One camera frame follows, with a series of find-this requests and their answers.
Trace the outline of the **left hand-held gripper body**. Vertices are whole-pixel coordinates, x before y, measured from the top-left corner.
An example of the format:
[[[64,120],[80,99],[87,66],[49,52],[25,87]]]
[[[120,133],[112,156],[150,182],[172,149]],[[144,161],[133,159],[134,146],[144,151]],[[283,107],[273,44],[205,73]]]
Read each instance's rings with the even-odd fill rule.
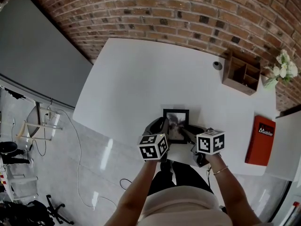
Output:
[[[169,121],[160,117],[151,122],[138,138],[138,149],[144,161],[167,161],[169,151]]]

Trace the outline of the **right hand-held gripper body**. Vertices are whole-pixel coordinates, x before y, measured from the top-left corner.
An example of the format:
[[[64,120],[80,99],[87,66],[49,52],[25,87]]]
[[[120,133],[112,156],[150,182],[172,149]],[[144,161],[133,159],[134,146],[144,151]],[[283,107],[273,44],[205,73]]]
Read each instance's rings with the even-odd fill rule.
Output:
[[[197,128],[196,142],[190,142],[193,144],[191,152],[194,161],[201,168],[209,163],[206,155],[220,154],[220,151],[225,148],[225,132],[212,128],[204,130],[201,127],[195,127]]]

